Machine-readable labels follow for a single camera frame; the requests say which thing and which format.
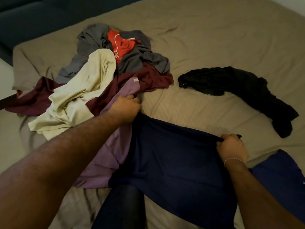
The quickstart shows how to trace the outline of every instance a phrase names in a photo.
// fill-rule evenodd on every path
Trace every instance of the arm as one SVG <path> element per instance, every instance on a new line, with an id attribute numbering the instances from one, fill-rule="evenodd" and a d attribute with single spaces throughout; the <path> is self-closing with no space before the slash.
<path id="1" fill-rule="evenodd" d="M 305 225 L 283 208 L 256 180 L 245 163 L 248 152 L 235 134 L 221 136 L 217 143 L 220 158 L 230 173 L 238 205 L 246 229 L 305 229 Z"/>
<path id="2" fill-rule="evenodd" d="M 139 99 L 120 96 L 111 109 L 43 144 L 0 176 L 0 225 L 48 228 L 63 197 L 108 137 L 131 123 Z"/>

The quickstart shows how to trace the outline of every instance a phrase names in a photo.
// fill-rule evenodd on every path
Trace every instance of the wall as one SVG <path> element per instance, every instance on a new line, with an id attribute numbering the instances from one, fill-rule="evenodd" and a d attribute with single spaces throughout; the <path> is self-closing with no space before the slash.
<path id="1" fill-rule="evenodd" d="M 0 100 L 16 93 L 12 91 L 13 74 L 13 67 L 0 59 Z"/>
<path id="2" fill-rule="evenodd" d="M 305 16 L 305 0 L 272 0 L 274 2 L 283 5 L 284 7 L 291 9 L 300 15 Z"/>

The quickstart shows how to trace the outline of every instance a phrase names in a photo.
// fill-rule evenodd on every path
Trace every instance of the hand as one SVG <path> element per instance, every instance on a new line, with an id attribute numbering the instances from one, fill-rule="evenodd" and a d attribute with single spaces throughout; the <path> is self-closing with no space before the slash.
<path id="1" fill-rule="evenodd" d="M 242 140 L 235 134 L 223 134 L 221 135 L 221 138 L 223 138 L 224 141 L 218 141 L 216 144 L 218 154 L 222 161 L 224 162 L 228 158 L 238 158 L 246 164 L 249 155 Z"/>
<path id="2" fill-rule="evenodd" d="M 119 96 L 108 113 L 118 117 L 121 124 L 129 124 L 135 119 L 141 108 L 140 100 L 134 98 L 133 95 L 127 97 Z"/>

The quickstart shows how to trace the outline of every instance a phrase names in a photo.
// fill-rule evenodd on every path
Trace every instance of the upholstered headboard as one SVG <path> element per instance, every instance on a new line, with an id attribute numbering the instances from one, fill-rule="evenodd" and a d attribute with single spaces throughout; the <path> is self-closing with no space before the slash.
<path id="1" fill-rule="evenodd" d="M 14 46 L 140 0 L 0 0 L 0 58 Z"/>

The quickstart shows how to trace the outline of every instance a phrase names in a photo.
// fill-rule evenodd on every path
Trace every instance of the fitted sheet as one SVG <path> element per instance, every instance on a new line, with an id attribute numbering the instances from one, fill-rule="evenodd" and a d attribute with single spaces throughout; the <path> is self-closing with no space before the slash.
<path id="1" fill-rule="evenodd" d="M 169 58 L 175 83 L 168 89 L 141 94 L 144 114 L 218 136 L 241 134 L 249 151 L 249 167 L 277 149 L 285 150 L 304 174 L 305 19 L 302 16 L 269 0 L 143 0 L 16 46 L 13 89 L 26 92 L 41 76 L 54 79 L 60 68 L 67 66 L 77 54 L 77 35 L 93 23 L 106 23 L 121 30 L 139 29 L 151 38 L 154 52 Z M 292 134 L 280 138 L 270 119 L 231 93 L 209 96 L 179 88 L 177 78 L 181 74 L 216 66 L 232 66 L 264 77 L 269 90 L 300 115 L 292 121 Z M 44 138 L 29 131 L 25 123 L 28 118 L 21 120 L 21 138 L 31 151 Z M 103 190 L 105 194 L 98 195 L 99 191 L 93 195 L 100 201 L 89 201 L 96 208 L 107 194 Z M 88 216 L 95 210 L 88 206 L 88 201 L 83 201 L 88 198 L 75 194 L 79 192 L 71 189 L 62 203 L 56 217 L 62 228 L 90 228 Z M 147 197 L 145 203 L 148 228 L 198 228 L 166 212 Z M 91 214 L 84 210 L 76 212 L 74 205 L 86 208 Z M 243 228 L 239 210 L 235 226 Z"/>

